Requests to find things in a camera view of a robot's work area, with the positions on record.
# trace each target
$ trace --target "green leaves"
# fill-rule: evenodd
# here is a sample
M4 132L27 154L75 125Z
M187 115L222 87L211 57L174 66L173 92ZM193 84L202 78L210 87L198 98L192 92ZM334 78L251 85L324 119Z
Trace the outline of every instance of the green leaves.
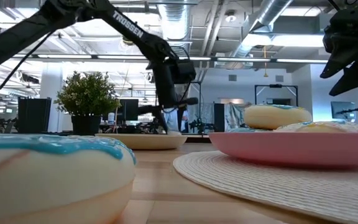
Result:
M65 80L54 103L58 104L57 110L72 116L99 116L120 107L114 94L114 84L101 72L81 74L74 71L73 76Z

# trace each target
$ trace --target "wooden bowl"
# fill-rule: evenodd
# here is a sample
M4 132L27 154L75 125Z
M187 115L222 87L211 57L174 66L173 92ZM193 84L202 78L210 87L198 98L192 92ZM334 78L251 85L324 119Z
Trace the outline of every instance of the wooden bowl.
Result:
M176 149L183 145L187 136L172 136L167 134L96 134L98 137L114 138L122 141L133 150L163 150Z

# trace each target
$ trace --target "ceiling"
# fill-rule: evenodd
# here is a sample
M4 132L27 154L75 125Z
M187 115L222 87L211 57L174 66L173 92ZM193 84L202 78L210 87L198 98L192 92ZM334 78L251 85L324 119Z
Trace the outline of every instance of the ceiling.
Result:
M148 1L149 12L141 13L142 8L145 6L143 1L110 1L115 6L120 7L131 20L137 22L141 28L145 31L159 35L161 37L174 36L175 32L180 28L180 24L177 26L171 26L168 31L163 30L164 19L162 18L161 11L158 11L158 7L153 1ZM242 34L242 26L244 20L248 15L253 12L257 12L261 5L261 0L231 0L228 1L227 6L223 6L223 0L219 1L217 6L217 13L211 15L211 9L215 3L214 0L200 0L193 1L192 5L189 5L190 16L188 21L188 35L187 38L181 40L180 43L190 44L191 56L204 56L208 55L208 50L202 53L203 42L205 39L208 22L214 21L213 29L210 37L213 35L216 29L217 35L214 38L215 41L209 40L208 47L211 45L210 55L216 55L217 53L230 56L230 52L235 50L242 41L244 33ZM8 29L17 24L26 17L30 17L38 9L33 6L32 8L17 7L13 9L1 9L0 8L0 27ZM219 25L220 13L225 13L229 10L234 10L236 20L228 22L225 20L227 16L222 16L223 20ZM313 20L319 14L333 13L332 7L328 1L309 1L309 0L294 0L290 6L283 11L281 17L276 21L278 29L284 27L291 29L296 27L295 25L287 25L285 18L295 18L293 20L299 20L298 25L307 28L311 24L302 24L304 21ZM170 41L171 45L177 45L178 42ZM35 47L37 43L32 44L28 48L24 49L21 53L25 54ZM328 55L324 54L324 49L319 47L291 47L281 45L267 45L252 47L249 52L253 57L274 57L274 58L312 58L322 59L327 58ZM76 23L71 27L67 27L62 30L54 32L54 34L48 38L48 40L42 44L35 54L106 54L106 55L141 55L139 49L136 46L127 46L122 42L122 35L118 33L114 28L106 24L105 22L95 19L88 22ZM153 88L154 85L147 81L148 71L145 70L146 63L107 63L107 62L81 62L80 60L65 61L65 75L70 75L73 70L81 72L94 72L100 71L109 75L111 81L118 87L123 88ZM0 83L6 78L7 74L17 65L17 60L9 60L0 66ZM251 68L259 69L264 68L286 68L290 71L294 66L288 63L254 63ZM43 69L43 62L28 60L20 67L20 71L26 75L30 75L34 78L41 80L41 74ZM33 88L26 88L29 84L21 80L21 74L14 75L11 80L6 84L10 88L5 90L9 93L15 92L19 95L36 95L39 92L39 85L31 84ZM153 91L139 92L139 95L153 95ZM123 90L123 95L130 95L129 91Z

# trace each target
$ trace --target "black plant pot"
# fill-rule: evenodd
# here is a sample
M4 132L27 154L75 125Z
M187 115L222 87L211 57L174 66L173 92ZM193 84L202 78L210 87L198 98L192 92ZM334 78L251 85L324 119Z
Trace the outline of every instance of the black plant pot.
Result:
M71 116L71 122L76 135L95 135L99 132L100 116Z

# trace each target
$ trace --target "white column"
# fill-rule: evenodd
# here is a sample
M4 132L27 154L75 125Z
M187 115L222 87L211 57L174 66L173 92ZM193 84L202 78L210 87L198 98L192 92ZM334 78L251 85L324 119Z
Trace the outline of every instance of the white column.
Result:
M62 131L63 113L57 111L57 104L53 101L57 99L57 92L63 87L63 64L62 63L44 63L41 77L40 98L51 98L49 114L49 132Z

